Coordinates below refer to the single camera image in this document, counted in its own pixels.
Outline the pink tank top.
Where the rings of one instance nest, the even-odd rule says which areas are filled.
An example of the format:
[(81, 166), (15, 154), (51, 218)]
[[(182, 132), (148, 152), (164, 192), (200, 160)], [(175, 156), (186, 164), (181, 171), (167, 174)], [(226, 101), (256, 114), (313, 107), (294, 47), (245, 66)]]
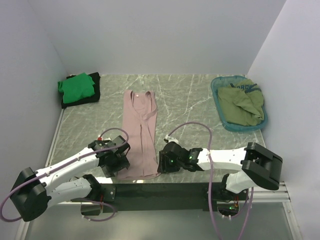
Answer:
[(117, 173), (119, 180), (144, 180), (158, 172), (155, 135), (158, 107), (153, 91), (126, 90), (123, 95), (122, 129), (128, 134), (130, 166)]

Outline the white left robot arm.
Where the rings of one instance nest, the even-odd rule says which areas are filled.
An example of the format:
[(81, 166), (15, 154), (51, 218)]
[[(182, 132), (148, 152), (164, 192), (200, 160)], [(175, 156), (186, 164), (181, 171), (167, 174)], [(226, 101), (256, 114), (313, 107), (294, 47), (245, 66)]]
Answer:
[(76, 177), (89, 169), (100, 167), (107, 178), (128, 168), (130, 145), (122, 136), (113, 140), (94, 140), (77, 154), (52, 166), (22, 170), (10, 192), (10, 200), (20, 218), (33, 221), (48, 208), (62, 202), (83, 199), (100, 205), (105, 196), (102, 185), (92, 174)]

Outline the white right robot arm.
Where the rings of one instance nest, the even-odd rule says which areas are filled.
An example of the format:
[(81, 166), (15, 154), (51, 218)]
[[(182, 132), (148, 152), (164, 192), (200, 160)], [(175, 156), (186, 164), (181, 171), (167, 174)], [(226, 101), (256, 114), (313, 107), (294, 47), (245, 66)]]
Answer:
[(277, 191), (283, 159), (258, 143), (250, 142), (237, 149), (208, 150), (206, 148), (181, 147), (174, 141), (168, 142), (159, 152), (161, 174), (175, 173), (180, 169), (189, 172), (211, 169), (232, 170), (221, 182), (212, 183), (212, 199), (220, 202), (235, 200), (252, 187)]

